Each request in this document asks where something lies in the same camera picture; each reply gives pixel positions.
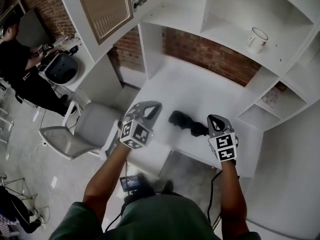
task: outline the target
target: device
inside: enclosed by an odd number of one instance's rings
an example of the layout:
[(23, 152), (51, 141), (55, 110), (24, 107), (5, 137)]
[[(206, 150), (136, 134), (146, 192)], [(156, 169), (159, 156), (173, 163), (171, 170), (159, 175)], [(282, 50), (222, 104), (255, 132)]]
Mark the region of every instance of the device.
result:
[(52, 43), (47, 43), (42, 45), (39, 49), (38, 49), (38, 53), (41, 54), (42, 52), (44, 54), (47, 54), (48, 52), (50, 52), (54, 47), (54, 45)]
[(70, 53), (71, 53), (70, 56), (74, 55), (78, 50), (79, 50), (78, 45), (75, 45), (74, 47), (72, 47), (70, 49)]
[(120, 177), (119, 180), (124, 193), (136, 191), (140, 187), (140, 181), (136, 175)]
[(162, 104), (157, 101), (139, 102), (132, 106), (124, 116), (120, 142), (131, 149), (146, 147), (152, 137), (152, 130), (162, 110)]
[(210, 135), (208, 142), (219, 162), (236, 159), (239, 139), (230, 121), (220, 115), (210, 114), (207, 123)]

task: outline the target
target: white cabinet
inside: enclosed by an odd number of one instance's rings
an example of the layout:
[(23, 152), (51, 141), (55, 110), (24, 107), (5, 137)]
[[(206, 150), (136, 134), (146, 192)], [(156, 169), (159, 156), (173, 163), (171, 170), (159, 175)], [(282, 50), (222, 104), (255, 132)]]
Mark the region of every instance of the white cabinet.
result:
[(142, 16), (144, 16), (149, 10), (153, 9), (160, 2), (160, 0), (147, 0), (147, 2), (143, 6), (138, 6), (136, 12), (133, 13), (132, 20), (124, 24), (110, 37), (99, 44), (96, 40), (94, 32), (92, 31), (81, 0), (62, 1), (78, 35), (82, 39), (86, 49), (95, 62), (101, 56), (106, 54), (117, 40), (119, 40), (129, 30), (135, 27), (140, 22)]
[[(237, 119), (261, 131), (281, 124), (320, 98), (320, 0), (147, 0), (137, 8), (131, 21), (100, 45), (80, 1), (63, 2), (95, 62), (140, 23), (148, 79), (163, 60), (162, 26), (212, 40), (261, 64), (234, 106)], [(257, 54), (247, 46), (254, 27), (269, 37)], [(270, 107), (262, 97), (278, 82), (287, 89), (279, 93), (276, 104)]]

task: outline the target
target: brick wall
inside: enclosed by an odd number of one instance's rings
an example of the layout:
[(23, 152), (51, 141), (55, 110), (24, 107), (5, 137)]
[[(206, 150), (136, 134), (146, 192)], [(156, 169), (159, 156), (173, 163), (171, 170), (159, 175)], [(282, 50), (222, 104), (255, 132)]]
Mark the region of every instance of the brick wall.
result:
[(242, 86), (254, 77), (260, 64), (219, 43), (177, 29), (163, 28), (163, 53), (195, 64)]
[[(15, 0), (6, 0), (5, 8), (8, 8)], [(43, 23), (54, 38), (61, 36), (73, 36), (76, 30), (66, 12), (62, 0), (22, 0), (26, 11), (36, 9)]]
[(126, 67), (135, 71), (145, 72), (138, 27), (135, 26), (108, 52), (115, 68)]

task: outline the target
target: floor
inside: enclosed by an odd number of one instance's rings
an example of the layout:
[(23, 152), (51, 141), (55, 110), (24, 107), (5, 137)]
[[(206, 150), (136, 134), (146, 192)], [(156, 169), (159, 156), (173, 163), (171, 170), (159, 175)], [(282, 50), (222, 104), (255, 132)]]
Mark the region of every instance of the floor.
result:
[[(137, 93), (137, 90), (125, 86), (113, 107), (126, 111)], [(78, 99), (77, 102), (83, 106), (81, 100)], [(70, 205), (82, 200), (88, 181), (103, 161), (89, 154), (69, 161), (50, 147), (41, 145), (42, 139), (38, 133), (41, 124), (42, 127), (59, 126), (63, 120), (62, 116), (51, 111), (38, 110), (25, 102), (20, 104), (14, 98), (12, 91), (8, 91), (1, 107), (9, 112), (8, 118), (14, 120), (14, 126), (10, 131), (9, 144), (6, 146), (0, 143), (0, 173), (6, 173), (8, 180), (25, 178), (26, 186), (23, 189), (27, 194), (37, 194), (34, 205), (36, 208), (43, 208), (40, 211), (47, 221), (45, 229), (39, 228), (33, 234), (22, 232), (21, 238), (48, 239)], [(76, 123), (77, 117), (75, 114), (70, 118), (69, 127)], [(7, 138), (6, 132), (6, 129), (4, 133), (0, 132), (0, 137), (3, 135), (3, 138)], [(172, 179), (178, 193), (193, 199), (205, 211), (210, 198), (210, 180), (215, 171), (208, 165), (190, 159), (181, 154), (171, 154), (160, 176), (163, 179)], [(214, 191), (218, 193), (219, 188), (215, 187)], [(103, 228), (106, 228), (119, 214), (123, 203), (120, 196), (121, 190), (118, 184), (109, 201), (111, 205), (107, 207)], [(219, 195), (214, 196), (211, 218), (215, 219), (220, 205)]]

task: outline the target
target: green shirt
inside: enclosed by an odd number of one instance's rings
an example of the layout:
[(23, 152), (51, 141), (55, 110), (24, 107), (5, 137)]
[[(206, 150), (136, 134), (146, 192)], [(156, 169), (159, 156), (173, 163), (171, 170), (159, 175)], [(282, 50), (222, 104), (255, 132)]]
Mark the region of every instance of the green shirt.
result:
[[(173, 195), (155, 195), (129, 204), (115, 229), (103, 233), (95, 213), (75, 202), (50, 240), (219, 240), (196, 203)], [(257, 233), (241, 240), (259, 240)]]

